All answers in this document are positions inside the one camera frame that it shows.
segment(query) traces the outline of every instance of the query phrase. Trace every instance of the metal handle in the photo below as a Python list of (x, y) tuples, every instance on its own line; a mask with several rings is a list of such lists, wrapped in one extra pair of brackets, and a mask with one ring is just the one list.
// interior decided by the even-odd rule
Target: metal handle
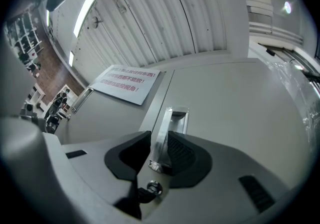
[(186, 134), (189, 108), (185, 106), (167, 107), (149, 161), (149, 167), (158, 173), (168, 173), (171, 161), (168, 156), (168, 131)]
[(94, 91), (94, 89), (92, 88), (87, 88), (86, 91), (84, 92), (84, 94), (79, 97), (77, 99), (77, 101), (75, 102), (75, 104), (73, 105), (73, 107), (71, 108), (72, 113), (77, 113), (77, 111), (80, 109), (80, 107), (82, 106), (82, 104), (85, 102), (85, 100), (90, 96), (90, 94), (92, 94), (92, 92)]

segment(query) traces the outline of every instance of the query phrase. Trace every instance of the gray surface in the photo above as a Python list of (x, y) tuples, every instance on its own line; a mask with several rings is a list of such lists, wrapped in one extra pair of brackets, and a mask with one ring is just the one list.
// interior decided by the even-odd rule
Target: gray surface
[(192, 136), (185, 139), (207, 150), (212, 169), (192, 188), (170, 189), (147, 222), (231, 224), (257, 216), (258, 210), (238, 180), (246, 175), (253, 175), (275, 201), (288, 192), (275, 175), (243, 152)]
[[(170, 106), (189, 107), (188, 135), (245, 152), (289, 188), (306, 178), (310, 153), (302, 119), (287, 90), (259, 60), (176, 70), (151, 145)], [(148, 173), (139, 174), (143, 184), (155, 179)]]
[(118, 138), (137, 132), (165, 73), (160, 72), (143, 104), (136, 105), (94, 91), (71, 119), (62, 120), (55, 135), (61, 144), (75, 144)]
[(12, 52), (3, 33), (0, 38), (0, 115), (19, 115), (36, 80)]
[(0, 131), (1, 163), (27, 203), (46, 221), (82, 223), (59, 185), (38, 127), (11, 117), (0, 119)]
[(81, 213), (82, 218), (87, 223), (140, 223), (140, 221), (135, 218), (124, 214), (122, 211), (108, 204), (99, 196), (98, 191), (92, 190), (90, 186), (85, 183), (71, 165), (55, 135), (44, 133), (44, 139), (54, 173), (59, 180), (62, 190), (71, 201), (73, 207)]
[(80, 157), (71, 158), (69, 161), (83, 181), (96, 191), (101, 198), (113, 205), (120, 198), (128, 196), (132, 183), (118, 179), (113, 175), (105, 164), (105, 155), (111, 148), (143, 133), (143, 131), (140, 131), (120, 138), (63, 145), (62, 149), (65, 153), (78, 150), (83, 150), (87, 153)]

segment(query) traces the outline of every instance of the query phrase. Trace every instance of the white ceiling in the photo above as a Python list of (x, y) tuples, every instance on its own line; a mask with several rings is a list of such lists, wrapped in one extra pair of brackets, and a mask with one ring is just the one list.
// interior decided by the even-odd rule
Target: white ceiling
[[(65, 53), (74, 53), (73, 67), (89, 83), (112, 64), (144, 67), (225, 50), (232, 41), (227, 41), (225, 20), (230, 17), (221, 0), (97, 0), (76, 39), (73, 29), (83, 2), (66, 0), (51, 14), (51, 20)], [(245, 2), (243, 10), (247, 12)], [(102, 21), (96, 29), (93, 17)], [(249, 44), (249, 28), (243, 33), (248, 34)]]

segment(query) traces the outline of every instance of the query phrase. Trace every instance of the plastic wrap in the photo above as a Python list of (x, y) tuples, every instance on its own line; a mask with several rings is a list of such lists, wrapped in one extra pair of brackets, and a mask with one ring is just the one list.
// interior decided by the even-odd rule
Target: plastic wrap
[(265, 62), (275, 80), (280, 80), (292, 97), (307, 134), (310, 154), (316, 159), (320, 146), (320, 94), (295, 65)]

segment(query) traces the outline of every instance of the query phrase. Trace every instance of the black rubber pad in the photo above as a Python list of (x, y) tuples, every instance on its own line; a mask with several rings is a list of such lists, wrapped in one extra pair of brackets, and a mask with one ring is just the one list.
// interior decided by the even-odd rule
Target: black rubber pad
[(66, 157), (68, 159), (81, 157), (81, 156), (84, 156), (86, 154), (87, 154), (87, 152), (85, 152), (83, 150), (77, 150), (77, 151), (65, 153), (65, 155), (66, 155)]
[(197, 185), (212, 168), (212, 158), (202, 147), (188, 141), (188, 135), (168, 132), (168, 155), (171, 160), (171, 189)]
[(151, 131), (111, 148), (104, 163), (118, 179), (134, 182), (150, 154)]
[(260, 213), (275, 203), (265, 188), (252, 175), (240, 177), (239, 181)]

